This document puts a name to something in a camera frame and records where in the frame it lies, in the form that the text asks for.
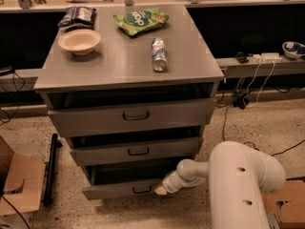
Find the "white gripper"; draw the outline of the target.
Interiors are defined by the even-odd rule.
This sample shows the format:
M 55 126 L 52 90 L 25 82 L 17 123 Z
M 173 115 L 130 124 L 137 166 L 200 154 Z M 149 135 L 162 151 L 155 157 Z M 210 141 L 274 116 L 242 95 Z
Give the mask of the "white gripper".
M 158 183 L 154 192 L 159 196 L 166 196 L 179 191 L 187 184 L 186 180 L 182 178 L 176 171 L 169 173 L 162 182 Z

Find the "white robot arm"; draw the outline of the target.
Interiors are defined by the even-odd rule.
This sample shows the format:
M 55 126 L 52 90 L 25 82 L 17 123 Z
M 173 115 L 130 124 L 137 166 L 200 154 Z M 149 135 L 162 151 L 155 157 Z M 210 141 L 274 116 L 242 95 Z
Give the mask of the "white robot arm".
M 165 196 L 204 181 L 209 185 L 213 229 L 270 229 L 262 195 L 281 190 L 286 174 L 273 156 L 224 141 L 206 162 L 181 160 L 154 191 Z

